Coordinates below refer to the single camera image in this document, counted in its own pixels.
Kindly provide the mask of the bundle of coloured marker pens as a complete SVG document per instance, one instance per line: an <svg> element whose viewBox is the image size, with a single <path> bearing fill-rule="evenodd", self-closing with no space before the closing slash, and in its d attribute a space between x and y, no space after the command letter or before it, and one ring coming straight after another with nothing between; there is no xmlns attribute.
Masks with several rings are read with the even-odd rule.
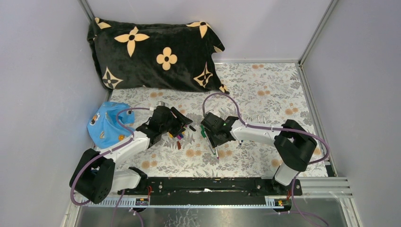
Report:
<svg viewBox="0 0 401 227"><path fill-rule="evenodd" d="M217 149L214 148L214 147L212 146L212 143L211 143L211 141L210 141L209 138L208 138L208 135L207 135L207 133L206 133L206 131L205 131L204 126L201 125L200 128L201 128L201 134L202 134L203 138L204 138L204 139L206 140L206 142L208 143L209 149L211 150L212 154L217 158L217 160L219 160L219 156L218 156Z"/></svg>

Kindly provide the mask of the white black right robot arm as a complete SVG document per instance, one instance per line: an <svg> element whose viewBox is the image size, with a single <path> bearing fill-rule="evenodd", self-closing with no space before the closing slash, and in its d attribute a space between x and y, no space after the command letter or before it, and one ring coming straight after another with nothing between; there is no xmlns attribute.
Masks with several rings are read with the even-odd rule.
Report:
<svg viewBox="0 0 401 227"><path fill-rule="evenodd" d="M261 123L247 123L234 116L224 120L213 113L207 113L201 125L212 149L230 141L243 140L274 146L283 161L271 182L273 192L278 195L287 192L293 178L307 169L317 147L312 134L291 119L276 127Z"/></svg>

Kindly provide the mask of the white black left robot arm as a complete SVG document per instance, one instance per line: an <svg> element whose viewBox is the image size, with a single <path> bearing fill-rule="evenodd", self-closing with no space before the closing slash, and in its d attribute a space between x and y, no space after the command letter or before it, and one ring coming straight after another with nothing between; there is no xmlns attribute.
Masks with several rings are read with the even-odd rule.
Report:
<svg viewBox="0 0 401 227"><path fill-rule="evenodd" d="M133 191L142 194L150 190L147 175L136 167L119 170L118 167L134 155L157 144L166 133L179 137L192 124L174 107L159 105L149 120L129 135L108 148L87 149L70 180L70 199L75 205L89 202L99 204L110 193Z"/></svg>

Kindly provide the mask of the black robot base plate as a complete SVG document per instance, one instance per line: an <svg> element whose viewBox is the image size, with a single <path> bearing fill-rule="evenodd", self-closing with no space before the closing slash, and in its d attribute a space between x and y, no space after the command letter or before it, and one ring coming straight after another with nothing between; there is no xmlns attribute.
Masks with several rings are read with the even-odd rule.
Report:
<svg viewBox="0 0 401 227"><path fill-rule="evenodd" d="M161 206L267 206L267 199L287 200L303 191L299 180L292 187L260 177L149 177L124 194L144 196Z"/></svg>

